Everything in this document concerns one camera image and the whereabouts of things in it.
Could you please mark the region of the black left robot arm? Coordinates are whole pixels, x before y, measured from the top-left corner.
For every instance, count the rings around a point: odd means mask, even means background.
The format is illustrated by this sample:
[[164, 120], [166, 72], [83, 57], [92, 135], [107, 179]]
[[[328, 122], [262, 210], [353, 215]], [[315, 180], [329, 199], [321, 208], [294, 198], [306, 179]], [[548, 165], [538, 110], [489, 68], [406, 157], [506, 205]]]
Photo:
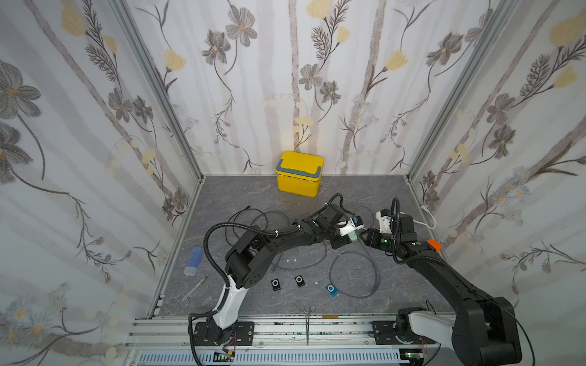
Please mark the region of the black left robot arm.
[[[221, 268], [210, 252], [209, 241], [216, 231], [226, 228], [238, 228], [244, 233], [227, 252], [226, 265]], [[343, 207], [340, 193], [320, 210], [285, 228], [268, 230], [232, 221], [213, 225], [203, 237], [202, 248], [212, 268], [221, 276], [224, 287], [213, 310], [189, 314], [190, 343], [194, 345], [198, 335], [214, 346], [234, 339], [247, 291], [264, 278], [276, 256], [321, 242], [329, 242], [332, 248], [338, 249], [351, 243], [349, 235], [362, 228], [362, 218]]]

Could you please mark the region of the green USB wall charger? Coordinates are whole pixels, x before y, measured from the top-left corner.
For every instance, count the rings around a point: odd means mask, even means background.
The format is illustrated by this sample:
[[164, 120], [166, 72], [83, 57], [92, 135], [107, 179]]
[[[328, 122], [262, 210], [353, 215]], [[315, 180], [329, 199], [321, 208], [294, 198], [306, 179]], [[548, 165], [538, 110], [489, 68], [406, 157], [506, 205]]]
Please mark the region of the green USB wall charger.
[[357, 234], [356, 234], [355, 232], [352, 232], [352, 233], [349, 233], [349, 234], [347, 235], [347, 239], [348, 239], [350, 242], [355, 242], [355, 241], [357, 241], [357, 240], [358, 240], [358, 237], [357, 237]]

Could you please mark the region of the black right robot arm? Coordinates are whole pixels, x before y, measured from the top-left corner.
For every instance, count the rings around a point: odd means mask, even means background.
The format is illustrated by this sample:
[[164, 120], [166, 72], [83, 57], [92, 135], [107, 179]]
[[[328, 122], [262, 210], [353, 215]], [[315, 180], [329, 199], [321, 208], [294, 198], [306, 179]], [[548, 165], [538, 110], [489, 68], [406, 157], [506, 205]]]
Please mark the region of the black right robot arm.
[[450, 319], [421, 307], [400, 309], [396, 338], [405, 343], [418, 337], [431, 339], [453, 350], [464, 365], [520, 363], [522, 349], [512, 304], [462, 277], [441, 258], [439, 243], [419, 241], [414, 220], [401, 213], [398, 198], [376, 218], [379, 227], [367, 230], [366, 245], [424, 276], [455, 312]]

